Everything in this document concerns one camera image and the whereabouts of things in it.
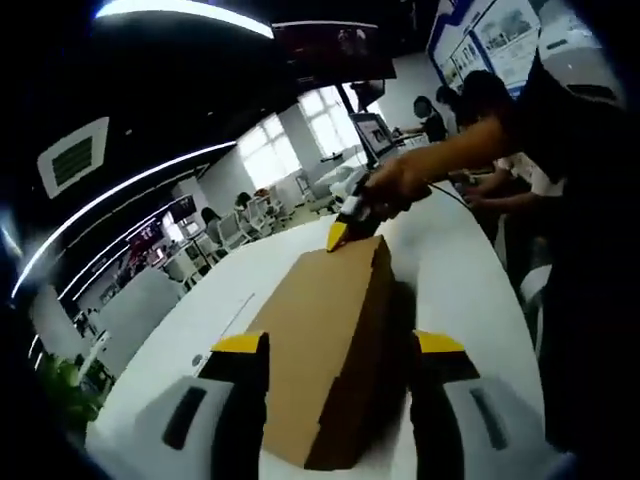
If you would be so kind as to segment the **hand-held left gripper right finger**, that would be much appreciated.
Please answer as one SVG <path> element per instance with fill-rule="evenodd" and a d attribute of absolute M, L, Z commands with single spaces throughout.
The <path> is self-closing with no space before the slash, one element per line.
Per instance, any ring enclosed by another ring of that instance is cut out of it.
<path fill-rule="evenodd" d="M 419 479 L 559 479 L 571 464 L 538 412 L 447 335 L 412 332 L 409 391 Z"/>

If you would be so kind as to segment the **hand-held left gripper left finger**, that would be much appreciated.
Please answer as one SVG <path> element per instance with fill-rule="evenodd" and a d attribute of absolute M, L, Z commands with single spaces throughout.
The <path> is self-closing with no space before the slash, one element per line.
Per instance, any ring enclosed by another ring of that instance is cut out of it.
<path fill-rule="evenodd" d="M 183 376 L 109 441 L 86 449 L 109 479 L 256 479 L 266 423 L 270 343 L 266 333 L 215 345 L 199 376 Z"/>

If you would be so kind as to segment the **person's right hand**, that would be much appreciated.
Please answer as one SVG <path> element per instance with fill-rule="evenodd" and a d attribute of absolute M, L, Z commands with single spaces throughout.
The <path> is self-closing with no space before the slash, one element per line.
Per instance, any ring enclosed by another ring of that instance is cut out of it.
<path fill-rule="evenodd" d="M 400 213 L 430 195 L 432 152 L 423 147 L 387 161 L 369 178 L 368 187 L 385 200 L 397 204 Z"/>

